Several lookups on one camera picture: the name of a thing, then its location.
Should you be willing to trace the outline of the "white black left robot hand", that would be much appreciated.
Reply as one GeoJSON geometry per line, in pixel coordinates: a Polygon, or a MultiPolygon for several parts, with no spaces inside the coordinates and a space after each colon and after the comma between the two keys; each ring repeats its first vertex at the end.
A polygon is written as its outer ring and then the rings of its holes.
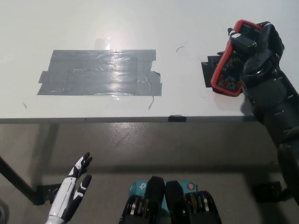
{"type": "Polygon", "coordinates": [[[66,224],[72,219],[82,202],[92,176],[86,175],[78,188],[76,188],[76,182],[87,171],[92,159],[90,153],[87,152],[72,167],[56,194],[46,224],[66,224]]]}

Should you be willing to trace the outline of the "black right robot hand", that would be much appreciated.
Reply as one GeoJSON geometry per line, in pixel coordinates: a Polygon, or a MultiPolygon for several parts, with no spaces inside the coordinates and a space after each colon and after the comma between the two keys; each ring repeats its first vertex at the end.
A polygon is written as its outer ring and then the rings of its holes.
{"type": "Polygon", "coordinates": [[[269,21],[242,25],[248,27],[243,31],[228,29],[233,48],[245,59],[241,80],[249,82],[274,76],[285,49],[275,26],[269,21]]]}

